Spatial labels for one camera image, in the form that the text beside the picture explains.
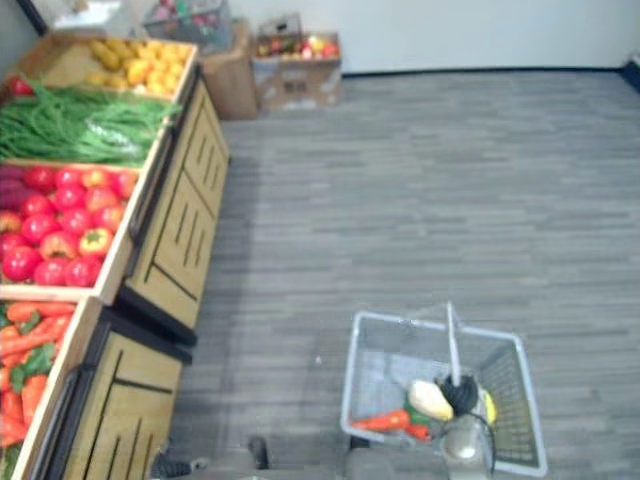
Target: wire shopping basket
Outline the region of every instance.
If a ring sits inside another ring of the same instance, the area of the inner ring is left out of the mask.
[[[348,435],[406,446],[402,433],[355,429],[351,419],[400,408],[416,379],[434,381],[451,372],[446,305],[424,310],[420,320],[359,312],[355,315],[340,423]],[[513,334],[458,324],[462,373],[475,377],[493,397],[497,470],[541,477],[547,472],[538,408],[521,340]]]

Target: baseboard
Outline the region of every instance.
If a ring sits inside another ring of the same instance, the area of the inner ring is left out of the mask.
[[[620,69],[620,75],[640,93],[640,54],[634,55],[624,67]]]
[[[398,70],[393,72],[344,73],[343,78],[387,77],[393,75],[424,75],[446,73],[518,73],[518,72],[620,72],[609,67],[487,67],[487,68],[439,68],[433,70]]]

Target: black wheel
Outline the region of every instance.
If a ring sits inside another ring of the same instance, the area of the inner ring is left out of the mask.
[[[369,440],[360,437],[351,437],[349,439],[349,450],[355,450],[356,448],[369,448]]]
[[[256,470],[269,470],[269,453],[267,442],[262,437],[251,437],[247,448],[253,455]]]

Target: red tomato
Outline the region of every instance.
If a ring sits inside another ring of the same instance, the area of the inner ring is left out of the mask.
[[[0,261],[4,258],[4,256],[9,252],[9,250],[14,249],[15,247],[28,247],[29,242],[20,235],[15,232],[7,232],[0,235]]]
[[[111,174],[111,188],[124,200],[129,200],[137,181],[138,174],[131,170],[122,170]]]
[[[122,222],[122,217],[124,217],[124,207],[122,205],[114,205],[101,208],[97,212],[93,212],[92,217],[93,224],[96,227],[103,227],[111,233],[116,233]]]
[[[120,199],[110,188],[94,187],[87,191],[84,204],[87,210],[96,212],[101,208],[120,205]]]
[[[22,180],[27,187],[47,194],[56,187],[56,171],[51,167],[29,167]]]
[[[42,261],[40,254],[31,247],[16,247],[2,261],[2,273],[12,282],[24,282],[33,275]]]
[[[38,245],[48,233],[60,230],[60,224],[53,215],[36,213],[22,224],[22,236],[32,245]]]
[[[84,207],[84,194],[84,188],[78,185],[62,187],[56,191],[53,197],[53,204],[59,212],[72,208],[82,208]]]
[[[40,242],[39,251],[43,258],[76,258],[78,256],[78,238],[69,232],[49,233]]]
[[[106,228],[93,228],[87,230],[78,243],[78,252],[83,257],[93,256],[104,258],[109,253],[113,242],[113,234]]]
[[[70,287],[93,287],[102,264],[95,258],[76,258],[64,270],[65,283]]]
[[[60,225],[66,232],[78,237],[93,227],[91,214],[82,208],[72,208],[67,210],[60,217]]]
[[[64,167],[56,173],[56,187],[82,186],[82,171],[71,167]]]
[[[9,79],[9,90],[15,96],[33,96],[35,92],[26,80],[14,75]]]
[[[20,213],[23,217],[30,217],[36,213],[56,213],[56,207],[44,195],[31,195],[20,207]]]
[[[33,280],[36,285],[63,286],[67,283],[65,270],[69,265],[68,258],[47,258],[36,267]]]
[[[19,232],[21,227],[20,215],[11,210],[0,210],[0,233]]]
[[[82,174],[82,185],[85,188],[108,187],[111,185],[109,172],[104,168],[90,168]]]

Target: gray carpet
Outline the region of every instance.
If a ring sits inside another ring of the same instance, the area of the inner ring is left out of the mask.
[[[339,468],[353,313],[451,299],[525,340],[548,478],[640,477],[640,97],[619,77],[352,79],[339,107],[224,130],[176,453],[260,433],[278,466]]]

